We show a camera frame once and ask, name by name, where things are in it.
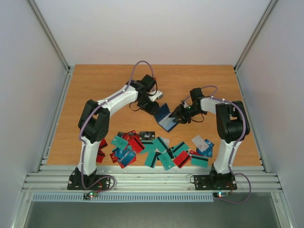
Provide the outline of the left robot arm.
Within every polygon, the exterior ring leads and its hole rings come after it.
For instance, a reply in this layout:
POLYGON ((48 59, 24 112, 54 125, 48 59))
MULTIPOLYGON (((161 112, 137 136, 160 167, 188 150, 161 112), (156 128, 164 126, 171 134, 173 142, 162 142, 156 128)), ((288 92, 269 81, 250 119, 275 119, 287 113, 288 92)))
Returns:
POLYGON ((72 184, 84 189, 91 189, 96 179, 96 158, 101 141, 109 131, 110 118, 128 104, 136 102, 139 108, 150 115, 159 109, 159 104, 152 99, 150 91, 157 85, 156 79, 145 75, 141 80, 130 80, 111 96, 94 101, 88 100, 82 111, 78 128, 82 143, 80 160, 70 176, 72 184))

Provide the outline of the blue leather card holder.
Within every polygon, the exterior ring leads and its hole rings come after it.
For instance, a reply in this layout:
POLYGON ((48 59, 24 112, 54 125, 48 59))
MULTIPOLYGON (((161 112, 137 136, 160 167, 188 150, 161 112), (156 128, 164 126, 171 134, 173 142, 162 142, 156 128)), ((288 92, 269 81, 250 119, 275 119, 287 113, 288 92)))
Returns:
POLYGON ((169 117, 170 115, 171 112, 167 103, 163 104, 154 115, 157 124, 168 133, 178 125, 173 121, 174 118, 169 117))

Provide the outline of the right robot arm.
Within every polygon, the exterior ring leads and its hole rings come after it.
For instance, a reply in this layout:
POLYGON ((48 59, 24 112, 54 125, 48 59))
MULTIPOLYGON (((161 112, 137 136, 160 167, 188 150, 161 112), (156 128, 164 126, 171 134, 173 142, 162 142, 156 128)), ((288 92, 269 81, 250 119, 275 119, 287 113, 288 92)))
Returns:
POLYGON ((250 125, 242 101, 228 101, 213 95, 204 96, 201 88, 190 91, 192 105, 180 104, 170 114, 175 123, 190 123, 198 114, 213 113, 216 116, 217 132, 220 137, 219 152, 211 166, 207 183, 212 189, 220 189, 232 183, 235 177, 231 166, 238 147, 250 133, 250 125))

